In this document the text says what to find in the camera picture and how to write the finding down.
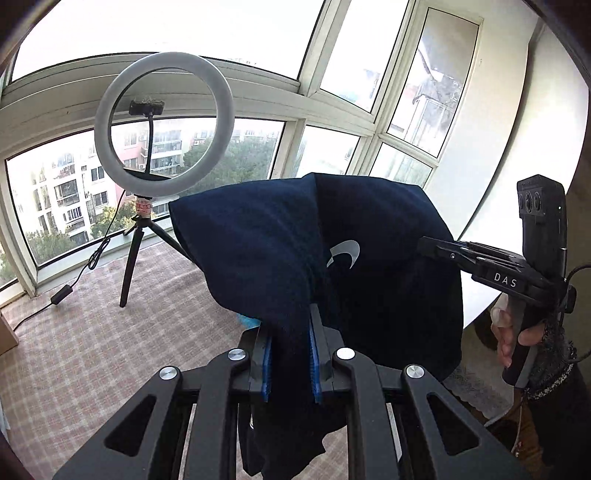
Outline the person's right hand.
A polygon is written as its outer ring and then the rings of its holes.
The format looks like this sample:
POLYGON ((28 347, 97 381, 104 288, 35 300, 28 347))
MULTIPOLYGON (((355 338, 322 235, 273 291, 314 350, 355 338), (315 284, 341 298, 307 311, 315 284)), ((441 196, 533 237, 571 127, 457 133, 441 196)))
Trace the person's right hand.
POLYGON ((532 347, 542 342, 545 324, 539 323, 522 331, 519 335, 514 332, 514 321, 517 319, 517 301, 502 293, 490 310, 491 330, 497 340, 497 357, 499 362, 509 368, 512 355, 517 344, 532 347))

